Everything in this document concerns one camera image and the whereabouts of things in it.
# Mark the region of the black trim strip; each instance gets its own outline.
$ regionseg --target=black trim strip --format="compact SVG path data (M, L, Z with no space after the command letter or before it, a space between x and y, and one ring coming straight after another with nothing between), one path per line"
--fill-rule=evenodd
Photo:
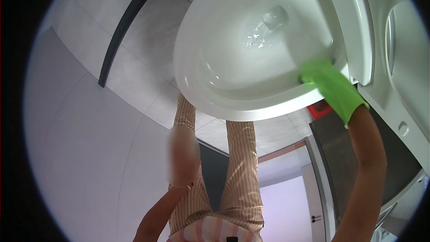
M121 20L116 27L115 33L110 40L109 47L107 48L105 60L103 61L103 66L101 67L99 85L105 87L106 81L108 80L108 75L112 62L114 61L116 51L123 41L124 35L132 24L137 13L143 7L147 0L132 0L130 5L127 7L126 12L124 12Z

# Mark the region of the striped pants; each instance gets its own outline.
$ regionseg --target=striped pants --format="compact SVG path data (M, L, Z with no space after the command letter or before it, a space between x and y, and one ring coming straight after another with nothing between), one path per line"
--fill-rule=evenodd
M196 108L179 93L174 126L185 125L194 132L195 121ZM170 216L170 235L199 219L214 216L256 233L262 241L264 207L258 186L254 123L227 121L227 139L230 158L220 211L213 212L209 205L200 166L194 186L181 198Z

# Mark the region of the green glove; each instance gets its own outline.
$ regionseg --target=green glove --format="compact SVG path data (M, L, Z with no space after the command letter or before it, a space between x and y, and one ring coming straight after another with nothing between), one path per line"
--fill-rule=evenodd
M357 89L332 66L330 60L312 59L303 62L300 79L303 83L313 84L320 90L325 101L344 121L346 129L352 113L359 105L364 104L369 108L369 104L364 101Z

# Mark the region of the tile floor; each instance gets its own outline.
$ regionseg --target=tile floor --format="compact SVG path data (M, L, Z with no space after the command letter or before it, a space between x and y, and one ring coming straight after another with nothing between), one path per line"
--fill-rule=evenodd
M52 27L96 78L116 25L131 0L58 0ZM148 0L137 14L112 64L107 87L167 128L179 93L173 73L175 38L192 0ZM255 122L257 153L271 153L311 134L306 109ZM196 114L196 135L228 153L225 121Z

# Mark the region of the white appliance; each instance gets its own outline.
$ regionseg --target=white appliance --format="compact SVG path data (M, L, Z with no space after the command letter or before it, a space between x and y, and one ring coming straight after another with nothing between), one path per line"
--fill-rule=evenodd
M193 0L175 78L209 115L251 121L323 97L300 62L328 56L429 173L429 39L411 0Z

